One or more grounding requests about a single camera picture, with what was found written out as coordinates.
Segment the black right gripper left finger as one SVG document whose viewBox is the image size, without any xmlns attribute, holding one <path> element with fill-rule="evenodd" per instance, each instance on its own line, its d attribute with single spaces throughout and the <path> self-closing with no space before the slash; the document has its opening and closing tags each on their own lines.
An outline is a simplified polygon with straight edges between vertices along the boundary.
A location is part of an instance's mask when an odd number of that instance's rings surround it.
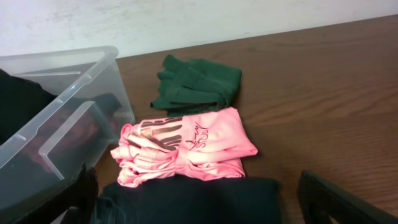
<svg viewBox="0 0 398 224">
<path fill-rule="evenodd" d="M 63 215 L 61 223 L 87 224 L 90 222 L 98 181 L 94 168 L 82 167 L 78 177 L 38 208 L 24 215 L 17 224 L 49 224 Z"/>
</svg>

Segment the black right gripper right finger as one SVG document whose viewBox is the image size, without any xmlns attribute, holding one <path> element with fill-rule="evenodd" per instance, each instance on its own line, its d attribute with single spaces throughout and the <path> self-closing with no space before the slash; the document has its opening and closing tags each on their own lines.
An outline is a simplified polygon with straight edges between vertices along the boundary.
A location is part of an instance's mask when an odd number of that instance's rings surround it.
<svg viewBox="0 0 398 224">
<path fill-rule="evenodd" d="M 306 224 L 397 224 L 397 217 L 303 170 L 297 197 Z"/>
</svg>

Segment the black garment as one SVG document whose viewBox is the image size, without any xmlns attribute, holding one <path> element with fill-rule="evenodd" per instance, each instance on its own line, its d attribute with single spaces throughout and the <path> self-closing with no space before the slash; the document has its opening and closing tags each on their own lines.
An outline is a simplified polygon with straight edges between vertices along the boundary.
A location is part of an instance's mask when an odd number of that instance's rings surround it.
<svg viewBox="0 0 398 224">
<path fill-rule="evenodd" d="M 38 83 L 1 70 L 1 144 L 56 98 Z"/>
</svg>

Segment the green garment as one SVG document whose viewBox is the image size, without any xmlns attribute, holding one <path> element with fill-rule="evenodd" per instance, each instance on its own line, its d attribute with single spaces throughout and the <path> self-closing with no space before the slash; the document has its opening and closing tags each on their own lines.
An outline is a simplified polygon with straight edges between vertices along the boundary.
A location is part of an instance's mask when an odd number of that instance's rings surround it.
<svg viewBox="0 0 398 224">
<path fill-rule="evenodd" d="M 202 58 L 182 61 L 173 55 L 166 56 L 162 66 L 157 73 L 159 95 L 150 106 L 170 117 L 222 110 L 239 92 L 239 68 Z"/>
</svg>

